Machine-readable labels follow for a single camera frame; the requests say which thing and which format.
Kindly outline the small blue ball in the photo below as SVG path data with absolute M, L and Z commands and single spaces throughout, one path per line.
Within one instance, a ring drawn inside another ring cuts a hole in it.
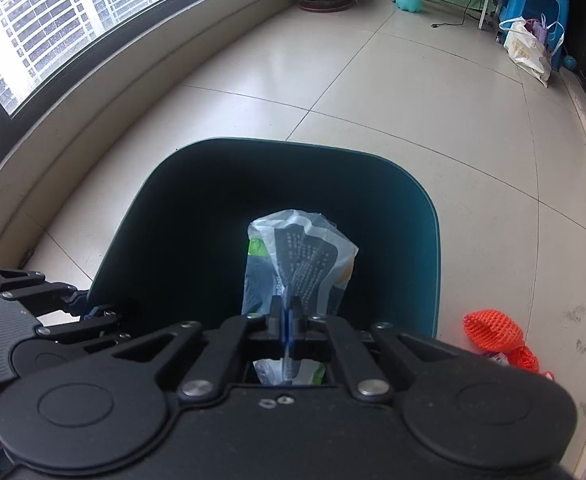
M 563 64 L 568 70 L 574 70 L 577 67 L 576 60 L 570 55 L 564 56 Z

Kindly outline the white shopping bag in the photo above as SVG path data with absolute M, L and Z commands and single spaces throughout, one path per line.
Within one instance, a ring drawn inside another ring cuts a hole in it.
M 540 18 L 509 18 L 499 23 L 499 29 L 510 60 L 547 88 L 552 58 L 564 44 L 565 27 L 559 21 L 548 23 L 542 14 Z

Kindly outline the orange foam fruit net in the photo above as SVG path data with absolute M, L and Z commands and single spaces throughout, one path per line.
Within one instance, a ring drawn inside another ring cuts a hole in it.
M 524 344 L 524 334 L 512 318 L 498 310 L 486 309 L 464 315 L 463 330 L 480 350 L 509 353 Z

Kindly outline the red plastic bag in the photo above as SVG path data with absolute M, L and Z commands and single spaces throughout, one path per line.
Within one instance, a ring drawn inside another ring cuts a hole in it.
M 548 378 L 549 380 L 552 380 L 552 382 L 555 381 L 554 375 L 551 372 L 548 370 L 542 370 L 540 368 L 537 356 L 534 352 L 532 352 L 532 350 L 525 346 L 525 344 L 508 352 L 506 354 L 506 359 L 513 367 L 541 375 Z

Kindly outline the white green plastic bag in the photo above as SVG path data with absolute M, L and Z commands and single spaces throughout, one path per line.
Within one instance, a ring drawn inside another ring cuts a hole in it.
M 242 313 L 268 313 L 282 299 L 284 356 L 254 362 L 264 386 L 320 384 L 325 366 L 287 356 L 287 310 L 299 298 L 303 315 L 335 315 L 353 274 L 359 248 L 323 214 L 287 209 L 247 227 Z

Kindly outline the blue plastic stool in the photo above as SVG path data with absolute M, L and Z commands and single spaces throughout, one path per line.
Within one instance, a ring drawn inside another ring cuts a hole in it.
M 547 45 L 553 51 L 560 43 L 565 32 L 570 0 L 506 0 L 506 4 L 500 12 L 500 21 L 511 18 L 546 18 L 550 25 L 547 36 Z

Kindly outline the dark teal trash bin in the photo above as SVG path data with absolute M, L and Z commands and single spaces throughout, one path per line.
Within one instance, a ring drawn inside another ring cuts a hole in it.
M 404 168 L 340 148 L 213 139 L 151 172 L 87 304 L 145 330 L 215 328 L 280 297 L 358 330 L 389 322 L 432 337 L 439 289 L 436 209 Z

